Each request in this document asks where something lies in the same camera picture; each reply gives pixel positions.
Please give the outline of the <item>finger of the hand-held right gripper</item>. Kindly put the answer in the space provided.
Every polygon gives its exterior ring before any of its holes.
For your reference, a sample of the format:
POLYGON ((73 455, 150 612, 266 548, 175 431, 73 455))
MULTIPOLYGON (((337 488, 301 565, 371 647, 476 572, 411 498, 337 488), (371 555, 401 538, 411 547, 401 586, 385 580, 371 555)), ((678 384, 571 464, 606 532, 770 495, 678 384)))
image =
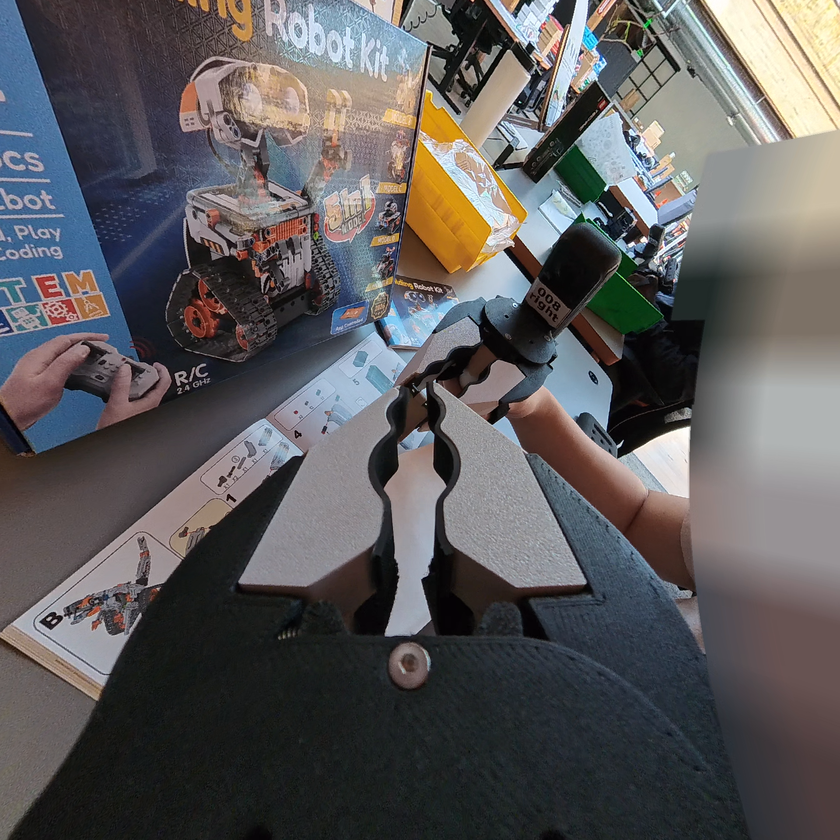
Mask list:
POLYGON ((488 371, 483 381, 478 381, 478 374, 468 370, 458 378, 464 389, 460 401, 485 419, 498 409, 501 398, 526 378, 516 365, 503 360, 494 361, 488 371))
POLYGON ((473 320, 458 320, 433 332, 414 354, 395 386, 406 386, 419 392, 428 382, 455 380, 454 393, 463 394, 466 380, 461 380, 462 374, 481 344, 480 327, 473 320))

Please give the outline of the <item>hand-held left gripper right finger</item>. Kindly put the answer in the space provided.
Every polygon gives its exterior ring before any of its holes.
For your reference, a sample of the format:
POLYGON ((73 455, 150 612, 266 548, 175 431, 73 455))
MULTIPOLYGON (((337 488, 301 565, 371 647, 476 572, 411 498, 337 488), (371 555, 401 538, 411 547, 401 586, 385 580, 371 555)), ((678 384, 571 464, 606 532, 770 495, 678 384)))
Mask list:
POLYGON ((427 388, 437 500, 427 602, 471 632, 493 602, 583 592, 585 575, 523 450, 439 385, 427 388))

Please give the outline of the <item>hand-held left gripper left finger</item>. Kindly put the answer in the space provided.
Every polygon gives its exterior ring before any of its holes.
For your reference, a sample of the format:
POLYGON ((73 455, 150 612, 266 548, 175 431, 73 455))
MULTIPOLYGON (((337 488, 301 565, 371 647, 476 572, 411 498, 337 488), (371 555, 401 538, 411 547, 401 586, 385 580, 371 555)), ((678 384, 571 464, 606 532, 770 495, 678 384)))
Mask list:
POLYGON ((311 448, 239 579, 247 591, 335 604, 384 632, 396 597, 391 502, 403 390, 392 388, 311 448))

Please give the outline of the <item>person's right forearm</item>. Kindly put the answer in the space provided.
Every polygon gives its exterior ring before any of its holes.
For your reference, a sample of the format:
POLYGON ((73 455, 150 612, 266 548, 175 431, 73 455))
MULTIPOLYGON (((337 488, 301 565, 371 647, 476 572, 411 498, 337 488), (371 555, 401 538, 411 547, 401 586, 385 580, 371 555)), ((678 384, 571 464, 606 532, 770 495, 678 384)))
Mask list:
POLYGON ((689 500, 648 490, 574 424, 568 437, 528 452, 545 460, 616 526, 662 579, 694 591, 689 500))

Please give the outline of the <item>grey desk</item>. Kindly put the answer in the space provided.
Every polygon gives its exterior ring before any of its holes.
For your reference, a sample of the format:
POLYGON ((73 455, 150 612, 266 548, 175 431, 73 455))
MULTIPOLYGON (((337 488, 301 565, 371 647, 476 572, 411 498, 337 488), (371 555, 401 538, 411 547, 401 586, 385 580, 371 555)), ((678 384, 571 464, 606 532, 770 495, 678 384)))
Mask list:
MULTIPOLYGON (((2 447, 2 627, 373 330, 262 364, 42 455, 2 447)), ((1 644, 2 838, 59 767, 92 707, 80 690, 1 644)))

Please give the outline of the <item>person's right hand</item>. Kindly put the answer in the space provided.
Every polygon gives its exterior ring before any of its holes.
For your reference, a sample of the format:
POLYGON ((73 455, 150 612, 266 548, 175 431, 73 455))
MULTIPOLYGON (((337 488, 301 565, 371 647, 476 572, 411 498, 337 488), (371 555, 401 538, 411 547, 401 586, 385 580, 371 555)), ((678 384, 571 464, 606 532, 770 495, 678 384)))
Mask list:
POLYGON ((570 415, 545 386, 526 400, 512 403, 507 420, 520 445, 529 452, 541 451, 543 446, 567 438, 576 429, 570 415))

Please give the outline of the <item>small blue booklet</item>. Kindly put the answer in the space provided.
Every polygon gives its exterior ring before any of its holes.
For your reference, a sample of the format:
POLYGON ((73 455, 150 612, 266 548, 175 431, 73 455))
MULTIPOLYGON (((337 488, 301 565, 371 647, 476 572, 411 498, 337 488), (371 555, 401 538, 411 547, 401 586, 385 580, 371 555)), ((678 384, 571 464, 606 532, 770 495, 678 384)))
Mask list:
POLYGON ((388 346, 416 350, 458 303, 455 290, 450 286, 397 276, 390 309, 377 322, 377 328, 388 346))

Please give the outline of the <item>large green bin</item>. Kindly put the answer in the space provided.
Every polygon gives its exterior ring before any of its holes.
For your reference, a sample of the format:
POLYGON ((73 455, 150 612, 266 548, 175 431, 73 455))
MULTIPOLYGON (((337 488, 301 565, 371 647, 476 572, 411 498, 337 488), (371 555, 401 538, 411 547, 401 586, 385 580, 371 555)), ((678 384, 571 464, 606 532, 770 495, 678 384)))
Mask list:
POLYGON ((637 289, 627 282, 636 263, 624 252, 616 273, 587 304, 597 316, 621 334, 639 333, 663 319, 663 315, 637 289))

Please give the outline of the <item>yellow plastic bin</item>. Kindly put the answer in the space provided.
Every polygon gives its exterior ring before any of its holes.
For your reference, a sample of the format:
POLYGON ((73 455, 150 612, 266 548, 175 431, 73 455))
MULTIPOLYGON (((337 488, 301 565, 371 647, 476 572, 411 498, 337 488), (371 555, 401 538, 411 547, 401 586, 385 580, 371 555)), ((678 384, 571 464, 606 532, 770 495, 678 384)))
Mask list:
POLYGON ((427 92, 406 221, 448 272, 512 246, 527 211, 427 92))

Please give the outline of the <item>clear plastic bags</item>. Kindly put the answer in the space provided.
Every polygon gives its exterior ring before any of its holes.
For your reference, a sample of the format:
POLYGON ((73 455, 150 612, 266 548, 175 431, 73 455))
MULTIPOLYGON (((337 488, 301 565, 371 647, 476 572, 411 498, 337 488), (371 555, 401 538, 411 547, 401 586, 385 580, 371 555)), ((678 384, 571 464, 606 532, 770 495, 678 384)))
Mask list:
POLYGON ((469 265, 512 246, 520 219, 481 154, 467 140, 420 133, 427 202, 466 248, 469 265))

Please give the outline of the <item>small green bin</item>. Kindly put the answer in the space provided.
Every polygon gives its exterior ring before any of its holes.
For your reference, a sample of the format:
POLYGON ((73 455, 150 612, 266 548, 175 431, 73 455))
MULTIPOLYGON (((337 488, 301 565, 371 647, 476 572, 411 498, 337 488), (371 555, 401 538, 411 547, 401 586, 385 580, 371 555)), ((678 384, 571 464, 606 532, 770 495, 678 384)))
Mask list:
POLYGON ((595 203, 606 189, 605 180, 576 144, 558 160, 554 170, 581 203, 595 203))

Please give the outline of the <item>long black carton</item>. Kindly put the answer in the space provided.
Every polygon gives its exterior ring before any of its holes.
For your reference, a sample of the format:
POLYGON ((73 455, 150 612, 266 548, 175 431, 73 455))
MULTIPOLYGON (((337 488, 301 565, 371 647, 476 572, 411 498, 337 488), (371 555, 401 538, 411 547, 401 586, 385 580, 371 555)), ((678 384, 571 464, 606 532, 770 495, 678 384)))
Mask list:
POLYGON ((601 115, 609 101, 597 81, 590 84, 531 149, 523 163, 524 174, 539 182, 601 115))

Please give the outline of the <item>white paper roll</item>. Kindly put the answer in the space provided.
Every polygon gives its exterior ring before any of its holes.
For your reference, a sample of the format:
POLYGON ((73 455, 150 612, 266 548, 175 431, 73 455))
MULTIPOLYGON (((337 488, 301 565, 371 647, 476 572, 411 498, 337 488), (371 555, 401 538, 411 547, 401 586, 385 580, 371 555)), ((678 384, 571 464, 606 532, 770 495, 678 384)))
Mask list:
POLYGON ((481 147, 508 112, 510 105, 528 83, 530 75, 531 70, 525 70, 512 52, 502 57, 460 123, 460 129, 476 149, 481 147))

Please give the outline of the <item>open instruction booklet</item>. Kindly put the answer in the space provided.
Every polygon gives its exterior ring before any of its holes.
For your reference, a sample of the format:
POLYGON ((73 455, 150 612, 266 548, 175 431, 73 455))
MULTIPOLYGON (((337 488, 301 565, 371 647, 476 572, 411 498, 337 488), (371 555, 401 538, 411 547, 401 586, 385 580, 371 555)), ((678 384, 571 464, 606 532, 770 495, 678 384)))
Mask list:
POLYGON ((405 365, 372 333, 233 438, 2 638, 99 698, 135 624, 184 557, 291 457, 388 391, 405 365))

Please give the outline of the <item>blue robot kit box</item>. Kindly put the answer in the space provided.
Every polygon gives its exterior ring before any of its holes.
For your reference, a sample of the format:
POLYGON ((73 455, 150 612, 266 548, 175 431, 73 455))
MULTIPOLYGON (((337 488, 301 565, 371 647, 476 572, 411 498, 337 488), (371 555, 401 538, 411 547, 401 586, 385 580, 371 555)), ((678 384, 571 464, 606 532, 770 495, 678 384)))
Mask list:
POLYGON ((2 440, 34 455, 385 315, 401 2, 2 2, 2 440))

